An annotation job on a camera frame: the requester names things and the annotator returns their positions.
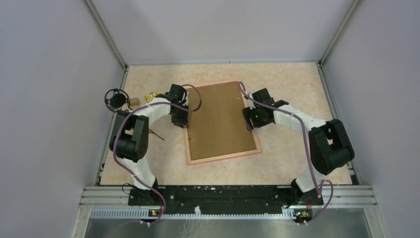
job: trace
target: beige table surface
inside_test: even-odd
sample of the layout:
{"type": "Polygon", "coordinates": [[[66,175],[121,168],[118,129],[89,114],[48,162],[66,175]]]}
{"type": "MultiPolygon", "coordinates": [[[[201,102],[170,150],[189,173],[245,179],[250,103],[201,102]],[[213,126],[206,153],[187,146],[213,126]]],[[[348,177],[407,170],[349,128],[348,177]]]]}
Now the beige table surface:
{"type": "MultiPolygon", "coordinates": [[[[165,93],[172,83],[227,80],[241,80],[248,91],[267,88],[275,101],[282,99],[316,118],[332,119],[314,62],[131,66],[124,90],[144,105],[144,95],[165,93]]],[[[270,124],[257,130],[261,154],[192,166],[186,162],[183,129],[173,126],[170,116],[160,118],[150,129],[165,139],[149,134],[148,162],[159,184],[290,184],[308,166],[302,135],[284,126],[270,124]]],[[[334,184],[351,184],[346,166],[328,177],[334,184]]],[[[109,151],[101,184],[125,182],[132,184],[133,178],[109,151]]]]}

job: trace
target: gray wall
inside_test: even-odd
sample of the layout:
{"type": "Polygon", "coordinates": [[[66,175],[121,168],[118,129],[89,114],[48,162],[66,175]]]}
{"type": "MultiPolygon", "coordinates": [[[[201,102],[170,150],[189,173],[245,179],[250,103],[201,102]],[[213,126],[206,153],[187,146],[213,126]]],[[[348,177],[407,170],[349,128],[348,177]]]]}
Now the gray wall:
{"type": "Polygon", "coordinates": [[[122,71],[81,0],[0,3],[0,237],[69,237],[122,71]]]}
{"type": "Polygon", "coordinates": [[[326,73],[392,237],[418,237],[420,1],[364,1],[326,73]]]}
{"type": "Polygon", "coordinates": [[[128,64],[315,61],[352,0],[93,0],[128,64]]]}

